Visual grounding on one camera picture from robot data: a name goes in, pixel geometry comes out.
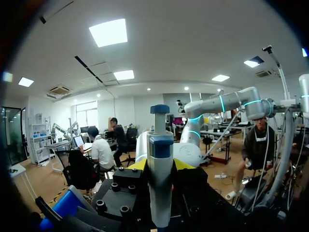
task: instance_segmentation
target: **seated man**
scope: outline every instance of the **seated man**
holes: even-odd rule
[[[108,131],[113,131],[115,134],[115,138],[118,143],[118,149],[114,153],[114,160],[116,166],[120,167],[121,166],[120,156],[122,155],[122,153],[126,151],[127,148],[125,131],[121,125],[118,125],[118,120],[115,117],[113,118],[110,117],[108,119]]]
[[[269,127],[269,144],[266,158],[265,170],[273,167],[275,153],[275,132]],[[266,118],[255,120],[253,127],[245,139],[241,154],[243,161],[240,162],[236,173],[236,193],[240,190],[240,183],[243,178],[244,170],[263,169],[265,153],[267,148],[267,123]]]
[[[88,135],[90,140],[93,141],[91,147],[92,161],[100,164],[100,172],[108,171],[114,166],[112,150],[108,142],[101,138],[96,127],[89,127]]]

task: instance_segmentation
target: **man in black shirt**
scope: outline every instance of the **man in black shirt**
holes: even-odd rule
[[[271,127],[267,126],[266,119],[260,118],[255,120],[253,127],[246,136],[241,154],[243,161],[240,162],[236,172],[236,193],[240,189],[240,183],[243,178],[244,170],[263,169],[265,153],[267,148],[267,128],[268,132],[268,150],[265,163],[265,170],[273,167],[273,158],[275,154],[275,132]]]
[[[113,118],[110,117],[108,119],[108,131],[113,131],[115,135],[115,139],[117,140],[118,149],[114,153],[114,160],[115,160],[116,166],[120,167],[121,166],[120,156],[122,155],[123,152],[126,151],[126,147],[127,147],[125,131],[121,125],[118,125],[118,120],[115,117]]]

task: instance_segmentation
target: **man in white shirt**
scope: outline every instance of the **man in white shirt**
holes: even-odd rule
[[[91,147],[91,158],[94,163],[100,164],[100,171],[108,171],[114,166],[114,157],[110,145],[105,139],[102,139],[98,134],[96,127],[89,127],[88,135],[93,141]]]

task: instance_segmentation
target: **window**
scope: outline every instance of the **window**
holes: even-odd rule
[[[76,105],[76,119],[79,127],[98,128],[98,104],[96,101]]]

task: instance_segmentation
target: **recessed light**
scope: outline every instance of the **recessed light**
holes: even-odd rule
[[[9,72],[3,72],[2,79],[6,82],[12,82],[13,81],[13,74]]]
[[[34,81],[32,81],[32,80],[30,80],[30,79],[27,79],[27,78],[22,77],[22,78],[20,79],[20,81],[18,82],[18,84],[19,84],[20,86],[29,87],[29,86],[32,85],[33,82],[34,82]]]
[[[301,49],[303,51],[303,57],[307,57],[307,52],[304,48]]]
[[[244,64],[248,65],[248,66],[251,67],[251,68],[254,68],[254,67],[260,65],[258,62],[251,61],[251,60],[246,60],[246,61],[244,62]]]
[[[134,79],[133,70],[115,72],[114,75],[118,81]]]
[[[89,30],[98,47],[127,42],[124,18],[95,25]]]
[[[227,80],[228,78],[230,78],[229,76],[225,76],[225,75],[218,75],[214,78],[212,78],[213,81],[218,81],[218,82],[223,82],[225,80]]]

